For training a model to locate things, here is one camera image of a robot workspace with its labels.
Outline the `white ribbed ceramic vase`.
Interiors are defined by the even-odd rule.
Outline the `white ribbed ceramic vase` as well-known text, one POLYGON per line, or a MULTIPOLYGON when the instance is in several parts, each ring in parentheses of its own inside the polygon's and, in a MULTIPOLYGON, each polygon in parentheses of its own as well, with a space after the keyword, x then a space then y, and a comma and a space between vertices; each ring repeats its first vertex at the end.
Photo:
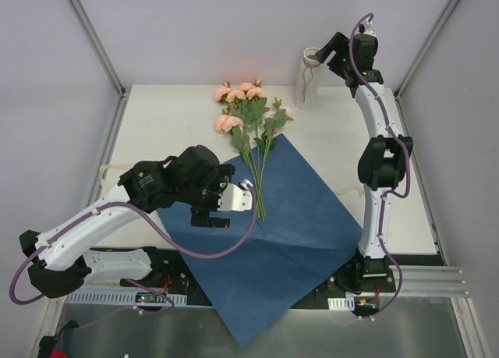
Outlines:
POLYGON ((319 50, 311 47, 303 51, 293 97, 297 108, 311 108, 317 99, 322 74, 322 64, 316 56, 319 50))

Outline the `pink rose stem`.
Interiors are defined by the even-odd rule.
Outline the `pink rose stem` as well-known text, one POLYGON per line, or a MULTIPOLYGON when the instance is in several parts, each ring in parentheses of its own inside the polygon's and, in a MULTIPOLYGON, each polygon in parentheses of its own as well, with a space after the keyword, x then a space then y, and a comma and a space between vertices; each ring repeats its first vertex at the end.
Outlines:
POLYGON ((262 137, 262 125, 268 112, 266 93, 259 80, 237 87, 226 82, 215 91, 214 101, 222 106, 214 130, 230 136, 231 145, 249 168, 257 192, 257 217, 264 220, 262 186, 266 142, 262 137))
POLYGON ((270 159, 270 152, 277 144, 277 135, 284 129, 285 125, 294 121, 292 109, 283 104, 283 100, 275 97, 270 107, 265 107, 266 111, 257 122, 256 137, 254 141, 257 145, 257 196, 258 207, 257 216, 264 221, 267 214, 264 206, 264 171, 267 161, 270 159))
POLYGON ((214 129, 231 137, 230 144, 239 152, 249 167, 253 177, 254 188, 257 191, 257 145, 256 137, 257 117, 250 109, 243 109, 231 115, 226 108, 214 123, 214 129))

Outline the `cream printed ribbon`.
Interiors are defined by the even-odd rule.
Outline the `cream printed ribbon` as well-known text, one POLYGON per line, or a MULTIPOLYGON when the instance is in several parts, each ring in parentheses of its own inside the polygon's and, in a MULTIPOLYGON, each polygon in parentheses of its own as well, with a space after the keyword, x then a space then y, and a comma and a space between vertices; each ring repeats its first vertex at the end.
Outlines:
POLYGON ((129 171, 133 164, 102 165, 98 172, 98 181, 101 187, 100 197, 103 197, 119 181, 122 174, 129 171))

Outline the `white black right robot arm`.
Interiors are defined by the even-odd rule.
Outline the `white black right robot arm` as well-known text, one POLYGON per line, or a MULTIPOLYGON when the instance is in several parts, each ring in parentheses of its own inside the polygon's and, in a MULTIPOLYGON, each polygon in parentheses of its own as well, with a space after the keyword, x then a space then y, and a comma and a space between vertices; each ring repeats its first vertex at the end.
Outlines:
POLYGON ((378 49, 374 34, 347 37, 337 32, 316 53, 319 63, 341 77, 361 108, 370 140, 357 166, 365 193, 363 233, 354 257, 334 274, 336 286, 360 294, 372 287, 392 289, 388 252, 388 218, 391 202, 400 182, 410 181, 413 141, 404 136, 389 117, 384 98, 384 81, 373 67, 378 49))

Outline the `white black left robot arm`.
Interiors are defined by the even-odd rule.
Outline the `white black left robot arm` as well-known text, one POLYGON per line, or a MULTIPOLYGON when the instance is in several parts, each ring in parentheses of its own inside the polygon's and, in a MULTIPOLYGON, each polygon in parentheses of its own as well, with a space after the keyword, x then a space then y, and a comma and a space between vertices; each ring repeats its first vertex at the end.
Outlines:
POLYGON ((93 246, 124 225, 175 203, 191 207, 193 226, 227 228, 229 220, 213 218, 211 212, 246 211, 252 205, 251 193, 232 183, 234 173, 234 166, 221 164, 202 145, 163 161, 137 162, 103 197, 66 223, 20 236, 31 284, 51 299, 89 282, 123 285, 131 278, 149 287, 160 285, 165 269, 156 248, 101 252, 93 246))

